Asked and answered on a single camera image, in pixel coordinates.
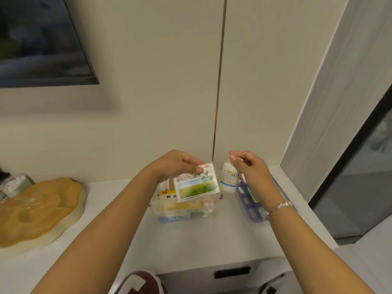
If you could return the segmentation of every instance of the plaid cloth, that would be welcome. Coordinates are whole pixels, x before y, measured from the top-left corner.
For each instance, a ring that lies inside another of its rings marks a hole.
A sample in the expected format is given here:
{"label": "plaid cloth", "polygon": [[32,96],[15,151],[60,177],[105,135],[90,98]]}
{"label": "plaid cloth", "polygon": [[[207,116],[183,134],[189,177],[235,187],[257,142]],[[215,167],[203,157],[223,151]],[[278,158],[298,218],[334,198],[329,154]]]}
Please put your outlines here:
{"label": "plaid cloth", "polygon": [[8,196],[5,195],[2,191],[0,191],[0,204],[3,204],[4,202],[6,202],[8,200]]}

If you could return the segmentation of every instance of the wall-mounted tv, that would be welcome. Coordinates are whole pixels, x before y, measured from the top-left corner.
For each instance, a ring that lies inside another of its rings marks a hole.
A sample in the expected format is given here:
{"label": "wall-mounted tv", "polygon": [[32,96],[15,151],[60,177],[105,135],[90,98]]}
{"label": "wall-mounted tv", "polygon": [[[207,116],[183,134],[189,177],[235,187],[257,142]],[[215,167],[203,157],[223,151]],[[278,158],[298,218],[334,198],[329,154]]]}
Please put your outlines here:
{"label": "wall-mounted tv", "polygon": [[98,83],[66,0],[0,0],[0,87]]}

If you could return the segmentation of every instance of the white plastic bottle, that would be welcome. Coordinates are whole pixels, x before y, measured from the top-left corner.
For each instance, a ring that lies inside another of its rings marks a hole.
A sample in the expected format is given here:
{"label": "white plastic bottle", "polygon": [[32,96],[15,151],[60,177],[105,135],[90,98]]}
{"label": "white plastic bottle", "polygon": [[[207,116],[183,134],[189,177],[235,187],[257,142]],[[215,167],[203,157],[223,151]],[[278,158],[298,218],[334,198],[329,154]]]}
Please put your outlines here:
{"label": "white plastic bottle", "polygon": [[238,176],[238,170],[230,162],[230,159],[227,159],[227,161],[223,163],[222,174],[220,177],[222,190],[234,193],[238,183]]}

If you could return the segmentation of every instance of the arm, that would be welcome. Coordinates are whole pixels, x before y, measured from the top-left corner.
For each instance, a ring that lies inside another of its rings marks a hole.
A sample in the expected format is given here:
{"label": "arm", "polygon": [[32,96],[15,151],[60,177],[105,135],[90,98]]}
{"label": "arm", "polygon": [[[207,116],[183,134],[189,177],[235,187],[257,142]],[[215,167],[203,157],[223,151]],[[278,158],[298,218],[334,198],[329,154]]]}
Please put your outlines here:
{"label": "arm", "polygon": [[199,174],[202,161],[177,150],[146,166],[75,238],[32,294],[105,294],[115,277],[158,183]]}
{"label": "arm", "polygon": [[[245,175],[265,209],[286,201],[262,159],[247,151],[233,150],[230,154],[232,164]],[[374,293],[292,207],[274,210],[269,222],[304,293]]]}

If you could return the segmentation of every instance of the finger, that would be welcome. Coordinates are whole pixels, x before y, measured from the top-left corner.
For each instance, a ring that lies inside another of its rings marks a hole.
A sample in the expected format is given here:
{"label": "finger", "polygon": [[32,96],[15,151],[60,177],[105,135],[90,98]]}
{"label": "finger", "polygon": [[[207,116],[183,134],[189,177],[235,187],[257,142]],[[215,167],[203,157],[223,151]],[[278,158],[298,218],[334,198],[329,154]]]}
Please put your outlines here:
{"label": "finger", "polygon": [[229,156],[229,159],[230,159],[231,163],[233,164],[233,166],[234,166],[239,172],[244,173],[244,174],[247,172],[249,166],[246,165],[244,162],[242,162],[240,158],[238,158],[238,157],[236,157],[236,156],[233,156],[233,155],[230,155],[230,156]]}
{"label": "finger", "polygon": [[182,171],[189,174],[201,174],[204,172],[204,169],[197,165],[183,163]]}
{"label": "finger", "polygon": [[257,159],[260,159],[254,153],[248,152],[247,150],[230,150],[228,153],[230,155],[248,160],[248,161],[252,162],[253,164],[256,162]]}
{"label": "finger", "polygon": [[199,160],[198,158],[195,158],[194,156],[191,156],[190,154],[180,152],[181,154],[181,160],[184,162],[187,162],[192,165],[203,165],[204,162],[202,160]]}

